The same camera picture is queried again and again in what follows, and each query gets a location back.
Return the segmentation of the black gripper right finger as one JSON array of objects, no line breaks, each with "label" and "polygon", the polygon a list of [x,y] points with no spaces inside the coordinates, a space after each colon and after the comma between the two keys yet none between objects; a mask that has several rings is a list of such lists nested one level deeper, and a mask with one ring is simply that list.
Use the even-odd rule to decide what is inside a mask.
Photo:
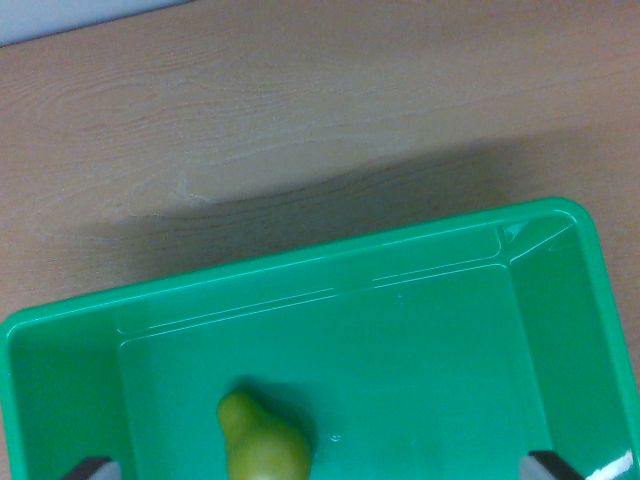
[{"label": "black gripper right finger", "polygon": [[585,477],[552,450],[530,451],[519,461],[520,480],[584,480]]}]

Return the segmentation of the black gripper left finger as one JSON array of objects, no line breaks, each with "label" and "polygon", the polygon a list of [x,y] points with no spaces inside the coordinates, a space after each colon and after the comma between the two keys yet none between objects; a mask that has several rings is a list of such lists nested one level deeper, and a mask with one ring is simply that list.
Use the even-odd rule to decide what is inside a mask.
[{"label": "black gripper left finger", "polygon": [[110,457],[87,457],[66,473],[62,480],[121,480],[121,466]]}]

